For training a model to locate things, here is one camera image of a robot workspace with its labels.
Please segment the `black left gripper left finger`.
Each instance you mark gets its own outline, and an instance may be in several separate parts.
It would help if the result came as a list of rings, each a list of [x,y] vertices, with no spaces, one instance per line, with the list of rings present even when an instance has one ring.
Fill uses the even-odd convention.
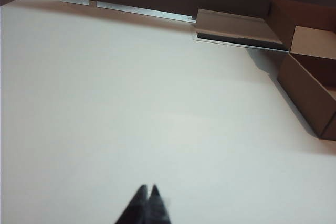
[[[147,185],[141,185],[116,221],[116,224],[145,223],[145,209],[148,200],[147,196]]]

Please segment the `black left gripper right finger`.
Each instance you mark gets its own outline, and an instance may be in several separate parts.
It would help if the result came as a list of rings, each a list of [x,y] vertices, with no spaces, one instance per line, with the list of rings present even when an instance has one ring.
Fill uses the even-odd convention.
[[[153,185],[148,198],[147,223],[171,224],[169,213],[156,185]]]

